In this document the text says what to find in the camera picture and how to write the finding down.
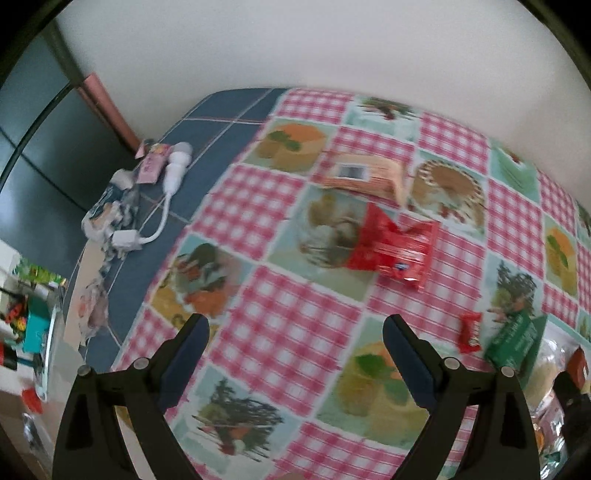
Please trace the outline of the dark red snack box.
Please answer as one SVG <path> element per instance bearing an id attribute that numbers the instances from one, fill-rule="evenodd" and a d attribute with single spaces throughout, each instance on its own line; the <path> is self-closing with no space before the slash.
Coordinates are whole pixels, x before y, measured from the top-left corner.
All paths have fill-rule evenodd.
<path id="1" fill-rule="evenodd" d="M 573 396 L 575 392 L 580 394 L 590 393 L 589 366 L 585 351 L 581 346 L 577 347 L 566 364 L 568 374 L 567 392 Z"/>

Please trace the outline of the dark green snack box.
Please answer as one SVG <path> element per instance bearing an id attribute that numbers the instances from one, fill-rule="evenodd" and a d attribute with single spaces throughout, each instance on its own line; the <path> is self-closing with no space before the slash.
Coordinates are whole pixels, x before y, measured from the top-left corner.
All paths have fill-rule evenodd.
<path id="1" fill-rule="evenodd" d="M 512 368 L 525 387 L 539 353 L 547 315 L 531 317 L 525 310 L 509 315 L 485 350 L 484 358 L 495 369 Z"/>

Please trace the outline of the small red candy packet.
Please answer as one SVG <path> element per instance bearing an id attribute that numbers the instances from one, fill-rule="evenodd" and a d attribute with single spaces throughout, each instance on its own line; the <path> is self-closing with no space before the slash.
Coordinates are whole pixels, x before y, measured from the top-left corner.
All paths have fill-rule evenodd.
<path id="1" fill-rule="evenodd" d="M 480 330 L 483 320 L 481 312 L 466 312 L 460 315 L 460 335 L 458 349 L 462 354 L 480 351 Z"/>

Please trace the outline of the red snack packet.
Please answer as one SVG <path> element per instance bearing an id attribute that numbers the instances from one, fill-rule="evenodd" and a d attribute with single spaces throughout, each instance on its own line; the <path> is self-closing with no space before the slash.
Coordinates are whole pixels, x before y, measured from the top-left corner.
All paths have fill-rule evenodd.
<path id="1" fill-rule="evenodd" d="M 370 203 L 346 267 L 376 272 L 421 290 L 431 272 L 439 233 L 437 221 L 402 229 L 378 205 Z"/>

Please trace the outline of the crumpled blue white wrapper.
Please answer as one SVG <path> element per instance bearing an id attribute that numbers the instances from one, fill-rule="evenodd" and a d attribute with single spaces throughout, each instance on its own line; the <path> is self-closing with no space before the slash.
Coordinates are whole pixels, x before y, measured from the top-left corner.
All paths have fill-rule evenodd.
<path id="1" fill-rule="evenodd" d="M 117 255 L 112 242 L 114 233 L 136 227 L 138 208 L 139 190 L 134 182 L 127 185 L 110 182 L 83 217 L 81 229 L 88 240 L 101 247 L 106 258 L 112 259 Z"/>

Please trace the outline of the patchwork food print tablecloth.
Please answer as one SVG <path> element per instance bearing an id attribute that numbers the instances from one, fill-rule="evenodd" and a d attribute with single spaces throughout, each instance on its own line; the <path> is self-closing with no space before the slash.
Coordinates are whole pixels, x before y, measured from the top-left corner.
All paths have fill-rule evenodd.
<path id="1" fill-rule="evenodd" d="M 590 353 L 590 214 L 549 175 L 453 120 L 291 89 L 204 184 L 115 367 L 194 313 L 211 340 L 166 420 L 204 479 L 387 479 L 428 419 L 382 340 L 400 314 L 442 356 L 510 366 L 543 478 L 566 452 L 552 383 Z"/>

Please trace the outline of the dark teal cabinet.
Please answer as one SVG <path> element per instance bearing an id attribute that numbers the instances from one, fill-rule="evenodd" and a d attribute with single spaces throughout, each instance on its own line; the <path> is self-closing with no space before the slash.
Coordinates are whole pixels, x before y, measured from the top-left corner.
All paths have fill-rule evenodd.
<path id="1" fill-rule="evenodd" d="M 31 41 L 1 87 L 1 239 L 66 275 L 85 213 L 134 161 L 91 103 L 55 23 Z"/>

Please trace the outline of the pink tube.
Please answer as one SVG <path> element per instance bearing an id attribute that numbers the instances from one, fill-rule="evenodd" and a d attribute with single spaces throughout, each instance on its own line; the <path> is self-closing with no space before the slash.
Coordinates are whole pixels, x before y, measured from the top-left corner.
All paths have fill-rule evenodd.
<path id="1" fill-rule="evenodd" d="M 170 148 L 170 145 L 162 143 L 154 143 L 145 148 L 145 155 L 140 162 L 136 176 L 137 184 L 153 185 L 158 181 L 160 173 L 167 163 Z"/>

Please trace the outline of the beige barcode snack packet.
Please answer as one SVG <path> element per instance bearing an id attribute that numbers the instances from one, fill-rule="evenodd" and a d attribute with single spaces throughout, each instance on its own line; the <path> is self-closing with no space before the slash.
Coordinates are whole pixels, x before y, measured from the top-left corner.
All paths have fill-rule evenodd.
<path id="1" fill-rule="evenodd" d="M 394 201 L 404 206 L 407 200 L 406 165 L 376 155 L 342 153 L 332 157 L 320 183 L 327 188 L 349 190 Z"/>

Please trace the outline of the blue grid tablecloth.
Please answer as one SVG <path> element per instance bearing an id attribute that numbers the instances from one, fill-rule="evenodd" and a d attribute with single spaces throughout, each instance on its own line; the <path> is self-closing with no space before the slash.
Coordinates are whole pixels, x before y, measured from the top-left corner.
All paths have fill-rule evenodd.
<path id="1" fill-rule="evenodd" d="M 159 238 L 111 264 L 104 280 L 108 326 L 79 349 L 85 363 L 96 371 L 107 371 L 113 365 L 150 282 L 176 239 L 207 192 L 253 139 L 283 92 L 280 87 L 263 87 L 208 94 L 163 134 L 161 140 L 165 143 L 190 143 L 193 161 L 179 191 L 171 199 L 167 222 Z"/>

